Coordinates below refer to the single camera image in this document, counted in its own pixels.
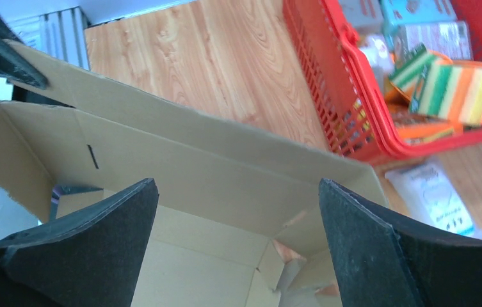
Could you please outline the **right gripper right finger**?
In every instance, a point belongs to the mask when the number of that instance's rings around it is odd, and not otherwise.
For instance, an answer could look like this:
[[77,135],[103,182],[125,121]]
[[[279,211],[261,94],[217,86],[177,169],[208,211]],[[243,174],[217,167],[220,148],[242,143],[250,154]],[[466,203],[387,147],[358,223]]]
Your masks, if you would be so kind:
[[319,208],[343,306],[482,306],[482,240],[324,178]]

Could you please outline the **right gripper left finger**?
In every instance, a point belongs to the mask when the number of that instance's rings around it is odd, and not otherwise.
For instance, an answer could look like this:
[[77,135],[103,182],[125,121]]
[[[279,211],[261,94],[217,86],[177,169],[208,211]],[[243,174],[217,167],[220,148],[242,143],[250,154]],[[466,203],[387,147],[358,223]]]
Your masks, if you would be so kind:
[[153,178],[0,240],[0,306],[130,306],[157,211]]

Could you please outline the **white plastic pouch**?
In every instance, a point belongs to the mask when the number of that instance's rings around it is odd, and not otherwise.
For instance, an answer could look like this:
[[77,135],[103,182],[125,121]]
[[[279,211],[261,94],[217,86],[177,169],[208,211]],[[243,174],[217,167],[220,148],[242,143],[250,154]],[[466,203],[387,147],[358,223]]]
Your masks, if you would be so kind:
[[440,230],[482,240],[482,229],[474,222],[436,158],[389,170],[385,178],[404,201],[413,219]]

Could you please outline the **cardboard box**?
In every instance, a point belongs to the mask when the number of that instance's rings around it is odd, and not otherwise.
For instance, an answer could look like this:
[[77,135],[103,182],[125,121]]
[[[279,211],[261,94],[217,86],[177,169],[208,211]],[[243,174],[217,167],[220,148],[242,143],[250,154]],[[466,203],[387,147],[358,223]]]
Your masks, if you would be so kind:
[[7,41],[57,104],[0,102],[0,187],[42,224],[146,178],[157,211],[130,306],[319,306],[335,276],[329,178],[386,205],[372,167],[205,114]]

